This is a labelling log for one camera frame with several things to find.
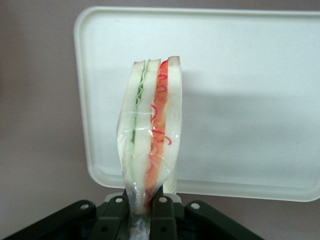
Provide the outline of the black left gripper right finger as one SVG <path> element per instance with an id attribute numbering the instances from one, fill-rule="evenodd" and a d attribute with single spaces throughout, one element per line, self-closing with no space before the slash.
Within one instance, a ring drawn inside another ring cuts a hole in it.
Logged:
<path id="1" fill-rule="evenodd" d="M 175 204 L 181 204 L 176 194 L 155 196 L 151 205 L 150 240 L 178 240 Z"/>

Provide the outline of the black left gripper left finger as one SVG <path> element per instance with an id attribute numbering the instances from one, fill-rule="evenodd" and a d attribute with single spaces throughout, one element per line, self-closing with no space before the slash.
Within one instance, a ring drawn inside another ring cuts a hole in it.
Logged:
<path id="1" fill-rule="evenodd" d="M 97 208 L 96 240 L 128 240 L 130 238 L 129 200 L 125 194 L 110 194 Z"/>

